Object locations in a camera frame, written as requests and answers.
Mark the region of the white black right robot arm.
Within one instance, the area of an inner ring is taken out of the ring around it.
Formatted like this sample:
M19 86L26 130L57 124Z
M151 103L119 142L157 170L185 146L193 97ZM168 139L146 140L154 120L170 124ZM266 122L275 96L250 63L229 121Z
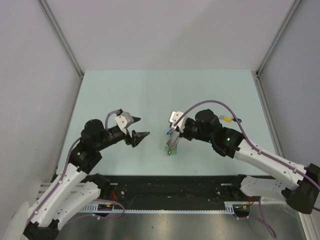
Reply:
M235 200L242 201L247 196L266 197L284 201L300 213L312 213L320 193L317 165L304 166L266 151L244 133L224 127L210 109L199 111L194 119L178 111L172 113L170 122L179 137L209 143L220 156L248 163L272 177L237 176L230 188Z

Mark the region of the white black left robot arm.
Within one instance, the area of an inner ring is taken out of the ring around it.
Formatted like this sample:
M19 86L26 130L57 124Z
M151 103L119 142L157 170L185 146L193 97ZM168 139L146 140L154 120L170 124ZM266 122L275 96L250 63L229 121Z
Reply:
M101 174L89 175L102 159L101 151L124 141L135 148L150 132L132 132L128 127L139 117L119 110L116 125L107 128L91 119L71 145L62 172L30 208L23 235L29 240L55 240L64 225L84 206L110 196L110 181Z

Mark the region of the metal band with key rings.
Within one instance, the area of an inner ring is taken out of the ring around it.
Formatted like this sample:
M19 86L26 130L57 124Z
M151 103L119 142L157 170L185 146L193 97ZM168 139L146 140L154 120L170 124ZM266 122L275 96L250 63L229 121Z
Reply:
M179 137L180 132L172 130L170 135L167 135L167 142L165 144L165 147L168 147L168 152L166 154L168 156L176 155L178 152L178 143L180 140Z

